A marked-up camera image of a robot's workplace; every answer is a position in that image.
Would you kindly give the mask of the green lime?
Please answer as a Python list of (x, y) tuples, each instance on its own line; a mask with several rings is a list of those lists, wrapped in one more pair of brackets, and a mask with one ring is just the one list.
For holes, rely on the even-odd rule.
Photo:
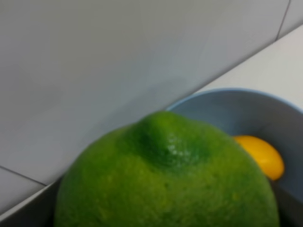
[(269, 181), (216, 127), (161, 111), (90, 144), (64, 175), (56, 227), (277, 227)]

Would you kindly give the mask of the yellow mango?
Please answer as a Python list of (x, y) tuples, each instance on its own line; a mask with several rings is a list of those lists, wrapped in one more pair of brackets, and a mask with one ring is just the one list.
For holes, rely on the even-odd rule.
[(272, 145), (250, 135), (239, 135), (233, 138), (251, 155), (268, 178), (275, 181), (283, 176), (284, 161)]

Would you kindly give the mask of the blue plastic bowl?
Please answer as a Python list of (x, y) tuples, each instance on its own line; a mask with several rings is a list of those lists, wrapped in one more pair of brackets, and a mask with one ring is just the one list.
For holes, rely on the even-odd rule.
[(291, 102), (249, 89), (214, 89), (168, 107), (182, 116), (211, 123), (230, 135), (252, 135), (282, 155), (285, 172), (272, 183), (281, 226), (303, 224), (303, 110)]

